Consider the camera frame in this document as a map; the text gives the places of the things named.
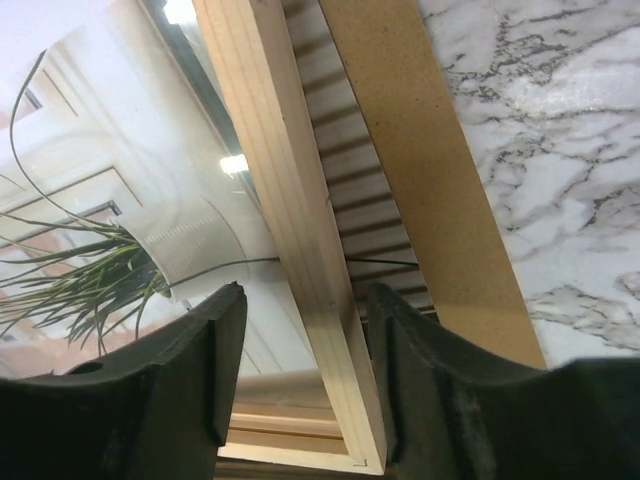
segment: ribbed panel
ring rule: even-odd
[[[415,261],[360,109],[316,0],[283,0],[300,78],[345,254]],[[350,263],[360,312],[370,283],[384,282],[421,311],[431,309],[422,274]]]

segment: black object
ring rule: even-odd
[[[400,480],[640,479],[640,359],[555,371],[497,357],[384,285],[372,357]]]
[[[67,375],[0,380],[0,479],[211,480],[246,312],[242,287],[227,285]]]

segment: gray marble vein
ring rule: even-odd
[[[640,353],[640,2],[419,0],[547,361]]]

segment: marble surface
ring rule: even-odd
[[[419,5],[548,363],[640,353],[640,2]]]

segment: glass pane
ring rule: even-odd
[[[237,281],[249,314],[232,425],[304,433],[321,418],[309,433],[339,438],[191,3],[165,3],[115,1],[52,45],[18,105],[19,158],[0,140],[0,375],[64,373]],[[24,75],[0,129],[29,68],[3,72]],[[77,272],[68,304],[43,300]]]

